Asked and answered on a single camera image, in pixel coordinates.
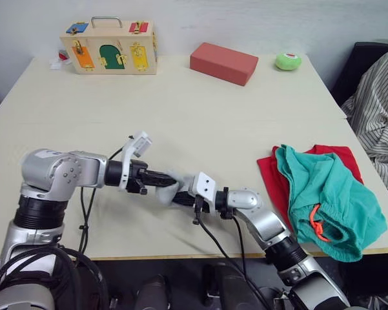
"white wall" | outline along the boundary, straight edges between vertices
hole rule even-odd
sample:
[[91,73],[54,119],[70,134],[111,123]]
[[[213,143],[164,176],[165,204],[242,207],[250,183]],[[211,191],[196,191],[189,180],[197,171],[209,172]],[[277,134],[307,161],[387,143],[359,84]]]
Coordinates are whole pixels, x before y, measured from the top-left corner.
[[388,39],[388,0],[0,0],[0,101],[33,56],[56,55],[72,21],[97,15],[154,20],[160,54],[203,41],[307,53],[327,86],[354,42]]

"striped shirt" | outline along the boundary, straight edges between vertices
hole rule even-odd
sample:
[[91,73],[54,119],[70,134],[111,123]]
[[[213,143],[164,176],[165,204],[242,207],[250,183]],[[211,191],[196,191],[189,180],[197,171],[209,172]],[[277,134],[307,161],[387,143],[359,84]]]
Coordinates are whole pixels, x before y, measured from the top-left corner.
[[362,76],[342,110],[388,188],[388,53]]

